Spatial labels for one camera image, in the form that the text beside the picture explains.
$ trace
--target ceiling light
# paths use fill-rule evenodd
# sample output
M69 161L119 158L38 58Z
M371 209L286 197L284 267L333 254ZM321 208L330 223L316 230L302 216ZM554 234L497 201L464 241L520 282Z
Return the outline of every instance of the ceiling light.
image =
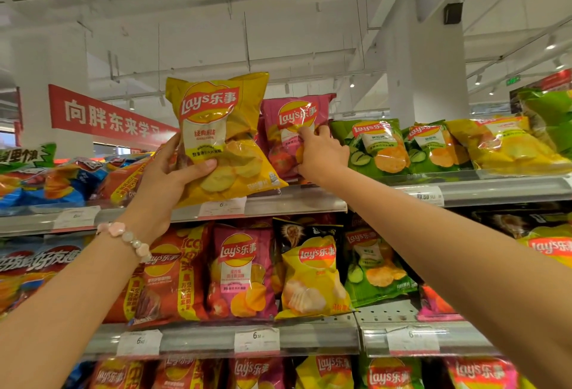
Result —
M562 68L564 68L564 64L562 63L560 58L556 58L552 62L554 62L554 67L556 67L557 70L561 70Z
M556 47L556 36L554 34L550 34L548 36L548 44L546 45L547 50L552 50Z

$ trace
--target white ceiling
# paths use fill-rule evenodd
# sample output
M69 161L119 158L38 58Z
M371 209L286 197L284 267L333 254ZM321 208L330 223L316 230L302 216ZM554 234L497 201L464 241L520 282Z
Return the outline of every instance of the white ceiling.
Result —
M338 111L380 108L387 101L379 31L368 30L377 26L381 16L376 9L383 0L0 1L0 88L13 84L13 35L81 23L86 28L89 87L96 98L158 91L171 74L200 80L247 73L248 51L251 71L271 73L267 98L285 96L288 83L290 96L337 91ZM554 50L545 50L546 36L525 43L571 16L571 0L464 2L467 74L483 71L480 86L475 77L468 79L471 102L491 101L491 87L500 87L515 71L549 73L556 56L568 62L568 24L555 30ZM516 48L520 50L490 65ZM109 78L108 51L117 56L119 83ZM356 87L350 89L352 74ZM499 88L493 100L507 99L504 91ZM161 106L157 96L134 99L136 112L175 125L171 109ZM113 103L126 107L122 99Z

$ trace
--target white pillar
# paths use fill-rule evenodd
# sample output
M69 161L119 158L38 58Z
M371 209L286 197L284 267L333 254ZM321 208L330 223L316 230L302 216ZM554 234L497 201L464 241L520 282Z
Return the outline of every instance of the white pillar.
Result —
M420 24L415 0L397 0L382 31L391 117L417 122L468 118L461 24L443 24L443 11Z
M57 144L56 158L93 157L90 134L52 129L47 85L88 96L88 61L81 29L11 39L14 81L20 88L24 131L21 145Z

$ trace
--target green exit sign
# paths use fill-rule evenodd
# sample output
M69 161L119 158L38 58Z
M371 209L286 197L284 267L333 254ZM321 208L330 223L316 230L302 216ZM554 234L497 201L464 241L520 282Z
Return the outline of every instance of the green exit sign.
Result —
M514 85L517 82L520 82L520 76L511 77L506 81L506 86Z

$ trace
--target beaded bracelet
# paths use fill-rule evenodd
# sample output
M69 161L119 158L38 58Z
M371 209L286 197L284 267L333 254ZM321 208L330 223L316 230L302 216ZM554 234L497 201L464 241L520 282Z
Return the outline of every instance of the beaded bracelet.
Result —
M137 256L141 258L141 263L148 263L151 261L151 252L149 251L149 245L143 243L135 238L135 235L131 231L125 229L125 224L122 222L107 222L100 223L97 225L97 235L106 231L111 235L111 237L121 237L125 243L130 244Z

